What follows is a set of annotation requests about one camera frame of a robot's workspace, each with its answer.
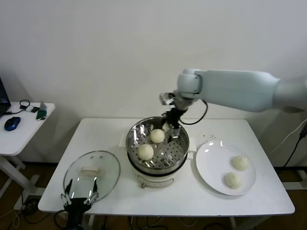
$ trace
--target steamed bun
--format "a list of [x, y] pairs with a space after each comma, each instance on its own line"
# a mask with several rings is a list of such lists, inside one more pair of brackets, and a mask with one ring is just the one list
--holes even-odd
[[238, 173], [230, 172], [224, 177], [224, 179], [226, 184], [232, 189], [237, 189], [242, 185], [242, 178]]
[[138, 156], [143, 161], [148, 161], [154, 156], [154, 150], [151, 145], [143, 144], [139, 147]]
[[248, 158], [242, 156], [236, 156], [231, 160], [233, 166], [238, 170], [245, 170], [248, 168]]
[[161, 143], [162, 141], [164, 141], [165, 138], [165, 134], [161, 129], [154, 129], [151, 133], [150, 133], [150, 140], [153, 143]]

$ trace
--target laptop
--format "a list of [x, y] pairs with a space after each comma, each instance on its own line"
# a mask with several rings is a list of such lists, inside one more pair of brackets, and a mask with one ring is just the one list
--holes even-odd
[[0, 78], [0, 117], [8, 111], [11, 103]]

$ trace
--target black cable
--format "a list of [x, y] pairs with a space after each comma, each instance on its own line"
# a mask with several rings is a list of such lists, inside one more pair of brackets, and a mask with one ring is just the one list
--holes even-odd
[[132, 223], [131, 223], [131, 219], [129, 216], [128, 216], [128, 222], [129, 222], [130, 229], [132, 229]]
[[177, 217], [177, 219], [178, 219], [178, 221], [179, 221], [184, 227], [190, 228], [190, 227], [193, 227], [193, 226], [196, 224], [196, 222], [197, 222], [197, 220], [198, 220], [198, 217], [196, 217], [195, 220], [194, 220], [192, 223], [190, 223], [190, 224], [184, 223], [184, 222], [180, 219], [180, 217]]
[[40, 220], [35, 221], [35, 222], [32, 222], [32, 221], [27, 219], [27, 216], [30, 216], [30, 215], [36, 213], [36, 211], [38, 211], [38, 199], [32, 198], [32, 199], [27, 200], [24, 203], [23, 189], [20, 187], [20, 190], [21, 190], [21, 202], [22, 202], [22, 205], [25, 205], [25, 209], [22, 210], [22, 215], [24, 217], [24, 220], [28, 224], [38, 224], [38, 223], [42, 222], [43, 220], [45, 220], [50, 215], [50, 213], [48, 213], [43, 218], [41, 218]]
[[100, 227], [100, 230], [106, 230], [106, 216], [105, 216], [105, 221], [104, 221], [103, 227], [102, 228]]
[[282, 168], [285, 168], [285, 167], [286, 167], [286, 165], [288, 164], [288, 162], [291, 160], [291, 158], [292, 158], [293, 154], [295, 153], [296, 148], [297, 148], [297, 146], [298, 146], [299, 142], [301, 141], [301, 139], [303, 139], [303, 138], [300, 136], [300, 137], [299, 137], [299, 139], [297, 140], [297, 143], [296, 143], [296, 145], [295, 145], [295, 147], [294, 147], [294, 149], [293, 149], [293, 151], [292, 151], [292, 153], [291, 153], [290, 157], [288, 158], [287, 162], [286, 162], [286, 163], [283, 165], [283, 167], [282, 167]]
[[152, 225], [149, 224], [149, 217], [146, 218], [146, 226], [149, 228], [149, 229], [156, 229], [156, 228], [163, 228], [163, 229], [166, 229], [168, 230], [168, 227], [167, 226], [164, 226], [164, 225], [156, 225], [159, 221], [160, 221], [161, 217], [158, 218], [158, 221]]
[[141, 228], [139, 225], [138, 225], [138, 217], [135, 218], [135, 225], [136, 227], [138, 228], [138, 230], [144, 230], [144, 228]]
[[158, 220], [156, 221], [156, 223], [150, 225], [150, 224], [149, 224], [149, 217], [147, 217], [147, 219], [146, 219], [146, 225], [147, 225], [147, 227], [149, 227], [149, 228], [154, 227], [156, 224], [158, 224], [158, 223], [160, 222], [161, 218], [162, 218], [162, 217], [158, 217]]
[[185, 123], [185, 122], [183, 122], [181, 119], [179, 119], [179, 121], [180, 121], [181, 123], [183, 123], [184, 125], [188, 125], [188, 126], [191, 126], [191, 125], [194, 125], [194, 124], [199, 123], [199, 122], [205, 117], [205, 115], [206, 115], [207, 112], [208, 112], [208, 104], [207, 104], [204, 100], [202, 100], [202, 102], [204, 102], [204, 104], [206, 105], [206, 110], [205, 110], [204, 114], [201, 116], [201, 118], [200, 118], [198, 121], [193, 122], [193, 123]]
[[31, 103], [30, 103], [30, 101], [29, 101], [29, 100], [27, 100], [27, 99], [23, 99], [23, 100], [21, 100], [21, 101], [19, 102], [19, 105], [20, 105], [20, 108], [21, 108], [21, 110], [20, 110], [20, 111], [18, 111], [18, 112], [16, 112], [16, 113], [13, 113], [12, 111], [7, 111], [7, 112], [3, 113], [3, 115], [18, 114], [18, 113], [20, 113], [20, 112], [22, 112], [22, 111], [26, 110], [26, 109], [27, 109], [27, 107], [28, 107], [30, 104], [31, 104]]
[[10, 230], [11, 229], [11, 226], [13, 225], [14, 223], [14, 220], [11, 222], [11, 224], [9, 225], [8, 229], [7, 230]]
[[211, 226], [213, 226], [213, 225], [218, 225], [218, 226], [221, 226], [224, 230], [227, 230], [226, 228], [225, 228], [225, 226], [223, 225], [223, 224], [220, 224], [220, 223], [212, 223], [212, 224], [208, 224], [208, 225], [206, 225], [205, 227], [203, 227], [203, 229], [202, 230], [205, 230], [205, 229], [207, 229], [207, 228], [209, 228], [209, 227], [211, 227]]
[[60, 213], [62, 213], [62, 212], [65, 212], [65, 210], [57, 211], [57, 212], [54, 214], [54, 216], [53, 216], [53, 222], [54, 222], [54, 224], [55, 224], [60, 230], [62, 230], [63, 227], [61, 227], [61, 226], [58, 224], [58, 222], [57, 222], [57, 215], [60, 214]]

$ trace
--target floor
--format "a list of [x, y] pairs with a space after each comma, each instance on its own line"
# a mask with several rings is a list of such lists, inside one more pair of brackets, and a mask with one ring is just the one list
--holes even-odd
[[[53, 166], [33, 166], [28, 165], [25, 170], [21, 172], [27, 177], [31, 178], [33, 174], [40, 174], [41, 177], [37, 183], [39, 187], [46, 187], [49, 179], [51, 178], [55, 167]], [[7, 176], [0, 172], [0, 187], [6, 182]], [[293, 172], [281, 172], [280, 178], [282, 181], [292, 182], [299, 181], [298, 175]], [[8, 212], [14, 206], [16, 200], [20, 196], [20, 187], [15, 182], [12, 182], [3, 197], [0, 199], [0, 230], [6, 230], [11, 225], [15, 215], [13, 212], [2, 217], [3, 214]], [[261, 223], [257, 226], [257, 230], [306, 230], [307, 229], [307, 190], [306, 191], [290, 191], [289, 196], [295, 205], [295, 213], [288, 216], [276, 216], [268, 219], [267, 221]], [[35, 222], [40, 220], [46, 215], [37, 211], [32, 216], [27, 219], [29, 221]], [[104, 217], [95, 217], [93, 229], [99, 230]], [[131, 230], [137, 230], [135, 226], [135, 220], [133, 221], [133, 226]], [[181, 218], [181, 221], [190, 224], [193, 223], [195, 218]], [[244, 218], [236, 218], [236, 222], [239, 223], [243, 221]], [[148, 219], [149, 224], [154, 224], [157, 218], [150, 217]], [[65, 220], [63, 218], [58, 218], [60, 225], [64, 226]], [[158, 225], [167, 226], [169, 230], [185, 230], [194, 229], [202, 230], [206, 225], [211, 223], [220, 223], [225, 229], [231, 229], [229, 218], [198, 218], [195, 225], [188, 228], [183, 226], [177, 218], [162, 218]], [[138, 218], [139, 227], [143, 228], [146, 226], [146, 217]], [[106, 219], [106, 229], [107, 230], [128, 230], [130, 227], [128, 217], [117, 217], [117, 216], [107, 216]], [[57, 230], [58, 228], [53, 222], [53, 214], [50, 214], [45, 220], [38, 224], [28, 224], [25, 222], [24, 217], [20, 215], [20, 224], [17, 228], [11, 226], [9, 229], [19, 229], [19, 230]], [[206, 230], [222, 230], [223, 228], [219, 225], [213, 225]]]

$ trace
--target white plate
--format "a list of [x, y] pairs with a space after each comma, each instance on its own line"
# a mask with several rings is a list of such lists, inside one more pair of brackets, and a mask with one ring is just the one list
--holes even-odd
[[[231, 163], [235, 156], [247, 157], [224, 141], [209, 141], [197, 151], [196, 166], [204, 181], [215, 190], [227, 195], [243, 195], [253, 187], [256, 181], [256, 170], [251, 160], [249, 160], [249, 167], [246, 170], [237, 170]], [[240, 174], [242, 186], [238, 189], [228, 187], [224, 181], [224, 176], [227, 173]]]

